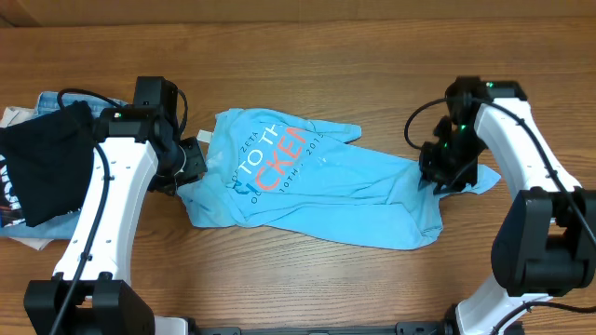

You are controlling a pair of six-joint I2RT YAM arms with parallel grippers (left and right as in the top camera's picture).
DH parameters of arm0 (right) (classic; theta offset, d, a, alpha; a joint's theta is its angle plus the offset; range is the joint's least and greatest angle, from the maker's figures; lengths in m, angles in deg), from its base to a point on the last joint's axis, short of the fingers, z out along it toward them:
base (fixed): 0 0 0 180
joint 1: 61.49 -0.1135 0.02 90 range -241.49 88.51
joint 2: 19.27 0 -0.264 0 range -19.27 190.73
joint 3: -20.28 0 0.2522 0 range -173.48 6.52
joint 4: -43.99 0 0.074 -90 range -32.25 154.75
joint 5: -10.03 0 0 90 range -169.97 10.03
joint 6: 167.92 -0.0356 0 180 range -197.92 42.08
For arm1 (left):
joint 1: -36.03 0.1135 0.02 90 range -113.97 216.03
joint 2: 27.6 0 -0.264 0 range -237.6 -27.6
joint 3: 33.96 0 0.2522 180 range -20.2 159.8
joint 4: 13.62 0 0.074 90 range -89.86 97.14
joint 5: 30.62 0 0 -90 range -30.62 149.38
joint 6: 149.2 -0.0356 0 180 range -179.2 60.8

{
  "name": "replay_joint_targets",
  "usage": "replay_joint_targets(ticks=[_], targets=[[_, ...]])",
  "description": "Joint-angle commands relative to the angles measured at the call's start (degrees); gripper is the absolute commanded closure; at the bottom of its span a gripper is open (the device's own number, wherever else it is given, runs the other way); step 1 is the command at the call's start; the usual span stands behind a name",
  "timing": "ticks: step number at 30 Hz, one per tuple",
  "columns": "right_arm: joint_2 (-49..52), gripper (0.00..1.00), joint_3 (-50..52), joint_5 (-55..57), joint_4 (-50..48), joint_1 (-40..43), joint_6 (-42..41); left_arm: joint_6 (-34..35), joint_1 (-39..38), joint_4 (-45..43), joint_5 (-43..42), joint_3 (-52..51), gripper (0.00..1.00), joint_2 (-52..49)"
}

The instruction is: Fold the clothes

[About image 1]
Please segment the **light blue printed t-shirt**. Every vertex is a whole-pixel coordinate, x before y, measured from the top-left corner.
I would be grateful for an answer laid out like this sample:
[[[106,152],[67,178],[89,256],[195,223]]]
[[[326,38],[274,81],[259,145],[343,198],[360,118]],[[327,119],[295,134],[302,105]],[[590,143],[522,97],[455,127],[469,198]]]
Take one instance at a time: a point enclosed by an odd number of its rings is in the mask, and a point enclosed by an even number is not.
[[[195,227],[269,226],[410,250],[443,228],[440,195],[413,160],[353,145],[361,128],[270,109],[217,114],[201,180],[179,187]]]

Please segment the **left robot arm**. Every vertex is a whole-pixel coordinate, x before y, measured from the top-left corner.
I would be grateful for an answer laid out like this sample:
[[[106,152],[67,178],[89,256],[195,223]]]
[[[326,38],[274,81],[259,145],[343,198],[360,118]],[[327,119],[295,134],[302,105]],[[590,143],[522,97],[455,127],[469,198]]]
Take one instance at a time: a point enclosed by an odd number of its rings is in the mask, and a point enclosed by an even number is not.
[[[29,283],[24,309],[38,334],[194,334],[185,317],[157,316],[130,284],[131,251],[148,192],[174,194],[205,172],[182,139],[175,105],[102,111],[94,169],[74,235],[49,280]]]

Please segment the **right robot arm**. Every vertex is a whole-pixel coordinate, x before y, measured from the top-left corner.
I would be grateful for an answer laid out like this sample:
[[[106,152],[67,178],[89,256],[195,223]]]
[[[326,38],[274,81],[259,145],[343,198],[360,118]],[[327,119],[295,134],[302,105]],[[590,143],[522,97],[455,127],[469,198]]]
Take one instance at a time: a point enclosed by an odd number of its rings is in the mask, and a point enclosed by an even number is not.
[[[592,314],[559,303],[595,276],[595,193],[568,173],[538,130],[516,81],[459,76],[440,102],[448,113],[437,141],[419,146],[419,185],[435,195],[461,192],[480,179],[488,150],[512,205],[492,245],[489,277],[441,321],[400,322],[398,334],[523,334],[521,317],[536,307]]]

